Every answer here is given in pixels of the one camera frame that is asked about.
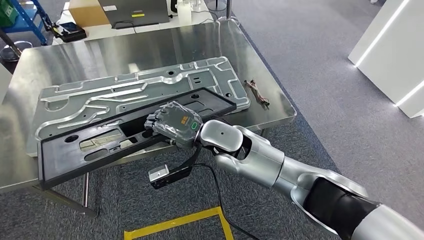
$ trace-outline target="led light strip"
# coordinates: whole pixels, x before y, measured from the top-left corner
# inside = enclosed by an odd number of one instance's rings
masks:
[[[394,107],[399,107],[401,104],[403,104],[406,100],[408,100],[412,95],[414,95],[418,90],[420,90],[422,87],[424,87],[424,80],[418,84],[416,87],[414,87],[408,94],[406,94],[399,102],[394,104]]]
[[[393,15],[390,17],[390,19],[386,22],[383,29],[380,31],[380,33],[377,35],[377,37],[372,41],[371,45],[366,49],[366,51],[363,53],[363,55],[359,58],[359,61],[355,64],[355,68],[357,68],[362,61],[365,59],[365,57],[370,53],[371,49],[374,48],[374,46],[377,44],[377,42],[382,38],[383,34],[387,31],[387,29],[392,25],[393,21],[398,17],[398,15],[401,13],[402,9],[407,5],[407,3],[410,0],[403,0],[403,2],[400,4],[400,6],[396,9],[396,11],[393,13]]]

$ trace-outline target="black rectangular tray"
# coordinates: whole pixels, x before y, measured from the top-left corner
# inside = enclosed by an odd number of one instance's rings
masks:
[[[83,127],[61,133],[38,143],[38,174],[43,190],[108,165],[125,156],[150,147],[167,138],[146,130],[144,123],[149,114],[160,106],[171,102],[186,106],[201,117],[203,122],[221,117],[236,110],[234,102],[206,88],[195,89],[158,102],[129,110],[113,117],[87,124]],[[119,131],[112,141],[91,146],[83,151],[80,143]],[[130,141],[132,145],[122,146]]]

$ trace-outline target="table leg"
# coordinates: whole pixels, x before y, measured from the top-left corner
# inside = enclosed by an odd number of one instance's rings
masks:
[[[82,190],[82,205],[89,206],[89,172],[84,175],[84,189]]]
[[[226,19],[231,18],[231,3],[232,3],[232,0],[226,1]]]
[[[14,52],[14,54],[16,54],[16,56],[18,56],[18,58],[21,57],[21,50],[19,50],[19,48],[16,47],[15,43],[12,41],[12,39],[10,39],[10,37],[0,28],[0,38],[7,44],[9,45],[9,47],[12,49],[12,51]]]
[[[92,209],[90,209],[90,208],[88,208],[86,206],[83,206],[83,205],[79,204],[78,202],[76,202],[74,200],[71,200],[71,199],[67,198],[66,196],[58,193],[57,191],[54,191],[52,189],[47,189],[47,190],[42,191],[37,186],[33,186],[32,188],[37,193],[45,196],[46,198],[48,198],[50,200],[53,200],[53,201],[55,201],[57,203],[63,204],[65,206],[68,206],[71,209],[73,209],[73,210],[75,210],[75,211],[77,211],[79,213],[82,213],[84,215],[87,215],[87,216],[89,216],[91,218],[95,218],[98,215],[98,213],[96,211],[94,211],[94,210],[92,210]]]
[[[270,129],[265,128],[265,129],[262,129],[262,131],[260,132],[260,136],[266,139],[268,138],[269,133],[270,133]]]

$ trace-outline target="black plastic frame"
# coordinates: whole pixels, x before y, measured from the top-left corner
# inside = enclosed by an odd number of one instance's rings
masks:
[[[125,135],[121,126],[130,121],[136,121],[137,126],[143,129],[147,115],[152,114],[154,111],[159,109],[160,106],[171,101],[177,101],[184,106],[193,103],[201,103],[196,104],[197,109],[191,109],[200,114],[203,122],[221,117],[237,109],[236,104],[225,97],[220,96],[207,88],[199,88],[43,139],[38,143],[38,175],[41,189],[46,190],[52,188],[85,173],[108,165],[137,151],[165,141],[167,139],[165,136],[153,132],[149,132],[152,136],[143,136],[143,133],[145,133],[146,130],[137,132],[133,135]],[[119,139],[113,140],[89,151],[84,152],[81,150],[80,142],[92,139],[113,130],[120,131],[121,137]],[[78,136],[78,138],[71,142],[65,142],[65,139],[70,138],[71,136]],[[120,142],[129,139],[132,140],[131,142],[136,139],[137,142],[128,147],[117,149],[117,146],[120,146]],[[106,149],[108,153],[97,157],[92,161],[87,162],[84,160],[84,157],[87,155],[103,149]],[[69,169],[62,171],[57,170],[56,166],[62,167],[67,164],[74,166],[68,166]]]

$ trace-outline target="yellow floor tape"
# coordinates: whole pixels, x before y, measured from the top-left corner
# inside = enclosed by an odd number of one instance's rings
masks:
[[[146,226],[134,231],[124,231],[123,232],[123,239],[124,240],[132,240],[136,238],[141,238],[150,234],[158,233],[167,229],[172,229],[184,224],[189,224],[198,220],[206,219],[212,216],[219,216],[219,219],[221,221],[222,229],[225,234],[226,240],[234,240],[233,234],[231,233],[230,225],[228,224],[227,220],[225,220],[223,215],[223,210],[220,206],[214,207],[208,210],[196,212],[187,216],[182,216],[179,218],[175,218],[173,220],[164,221],[155,225]]]

